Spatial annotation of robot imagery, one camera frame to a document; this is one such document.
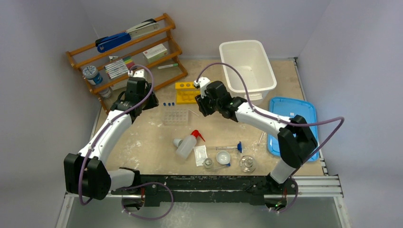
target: test tube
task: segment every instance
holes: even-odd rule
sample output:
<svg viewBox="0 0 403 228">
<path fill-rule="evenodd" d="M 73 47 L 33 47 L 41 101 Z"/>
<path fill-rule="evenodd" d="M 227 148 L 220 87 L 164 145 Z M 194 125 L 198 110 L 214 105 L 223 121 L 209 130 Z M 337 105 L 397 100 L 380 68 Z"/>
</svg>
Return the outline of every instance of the test tube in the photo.
<svg viewBox="0 0 403 228">
<path fill-rule="evenodd" d="M 242 143 L 241 141 L 235 146 L 207 146 L 207 150 L 216 150 L 216 151 L 228 151 L 228 150 L 237 150 L 236 152 L 242 153 Z"/>
</svg>

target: container lid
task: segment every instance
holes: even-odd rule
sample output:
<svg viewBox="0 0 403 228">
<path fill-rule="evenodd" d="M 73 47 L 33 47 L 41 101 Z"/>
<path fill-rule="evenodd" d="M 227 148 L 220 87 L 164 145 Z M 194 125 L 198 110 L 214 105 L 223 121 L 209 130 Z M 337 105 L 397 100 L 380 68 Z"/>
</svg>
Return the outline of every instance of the container lid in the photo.
<svg viewBox="0 0 403 228">
<path fill-rule="evenodd" d="M 198 130 L 192 131 L 191 135 L 193 135 L 195 138 L 200 136 L 200 138 L 203 139 L 203 141 L 205 141 L 202 134 L 200 134 L 200 132 Z"/>
<path fill-rule="evenodd" d="M 300 115 L 305 118 L 307 123 L 315 123 L 317 121 L 316 109 L 313 104 L 287 97 L 273 97 L 269 102 L 269 112 L 289 117 Z M 310 128 L 316 140 L 319 141 L 317 137 L 317 126 L 311 126 Z M 277 139 L 268 134 L 267 142 L 269 152 L 273 155 L 280 156 L 280 148 Z M 318 158 L 319 153 L 317 152 L 308 161 L 314 162 Z"/>
</svg>

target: white box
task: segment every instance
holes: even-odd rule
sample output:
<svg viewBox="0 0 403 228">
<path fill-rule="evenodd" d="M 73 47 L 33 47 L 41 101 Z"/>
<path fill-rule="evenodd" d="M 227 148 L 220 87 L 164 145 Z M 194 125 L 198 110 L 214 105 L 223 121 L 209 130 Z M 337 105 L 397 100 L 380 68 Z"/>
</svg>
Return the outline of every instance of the white box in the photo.
<svg viewBox="0 0 403 228">
<path fill-rule="evenodd" d="M 277 86 L 269 59 L 259 41 L 240 40 L 222 43 L 220 56 L 223 63 L 233 66 L 240 73 L 254 105 L 259 105 L 267 93 Z M 222 67 L 230 94 L 246 99 L 245 89 L 238 75 L 230 68 L 224 65 Z"/>
<path fill-rule="evenodd" d="M 147 59 L 148 63 L 152 63 L 163 56 L 168 54 L 168 50 L 165 48 L 163 44 L 159 44 L 155 47 L 148 49 L 147 51 L 143 51 L 145 58 Z"/>
</svg>

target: marker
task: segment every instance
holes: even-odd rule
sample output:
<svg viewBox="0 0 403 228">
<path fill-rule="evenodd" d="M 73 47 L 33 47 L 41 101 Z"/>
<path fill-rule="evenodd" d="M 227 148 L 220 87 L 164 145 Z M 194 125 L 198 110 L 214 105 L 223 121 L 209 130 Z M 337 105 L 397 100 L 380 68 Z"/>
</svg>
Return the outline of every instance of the marker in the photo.
<svg viewBox="0 0 403 228">
<path fill-rule="evenodd" d="M 174 63 L 174 64 L 165 65 L 165 66 L 159 66 L 158 69 L 161 70 L 164 68 L 177 67 L 177 66 L 178 66 L 178 64 Z"/>
</svg>

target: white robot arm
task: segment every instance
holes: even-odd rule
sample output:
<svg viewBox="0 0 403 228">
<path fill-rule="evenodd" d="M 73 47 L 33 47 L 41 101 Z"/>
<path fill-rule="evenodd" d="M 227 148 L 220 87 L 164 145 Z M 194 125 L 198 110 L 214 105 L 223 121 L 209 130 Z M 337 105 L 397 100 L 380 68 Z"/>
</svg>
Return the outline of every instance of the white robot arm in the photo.
<svg viewBox="0 0 403 228">
<path fill-rule="evenodd" d="M 143 110 L 151 109 L 158 106 L 158 99 L 154 92 L 140 106 L 133 109 L 129 113 L 123 114 L 126 110 L 138 104 L 146 94 L 150 91 L 151 85 L 144 76 L 144 70 L 138 70 L 135 73 L 129 72 L 129 80 L 127 82 L 126 91 L 122 92 L 118 99 L 111 107 L 111 111 L 104 124 L 92 140 L 79 151 L 77 154 L 68 154 L 64 160 L 66 189 L 68 192 L 78 194 L 79 173 L 84 158 L 92 150 L 88 156 L 86 170 L 82 179 L 82 192 L 84 196 L 97 200 L 103 199 L 111 190 L 121 187 L 129 187 L 136 183 L 135 175 L 139 175 L 139 171 L 129 168 L 120 168 L 116 171 L 107 171 L 105 168 L 106 161 L 112 149 L 116 145 L 119 138 L 135 121 Z M 96 144 L 94 140 L 100 135 Z"/>
<path fill-rule="evenodd" d="M 258 107 L 252 108 L 246 99 L 231 97 L 221 81 L 211 82 L 206 77 L 200 77 L 193 84 L 200 89 L 196 101 L 204 116 L 218 111 L 224 118 L 252 125 L 278 139 L 281 159 L 269 175 L 276 183 L 284 183 L 317 147 L 317 141 L 309 127 L 293 127 L 279 121 L 281 119 L 295 124 L 306 124 L 302 116 L 297 115 L 290 119 Z M 257 114 L 254 109 L 272 116 L 277 121 Z"/>
</svg>

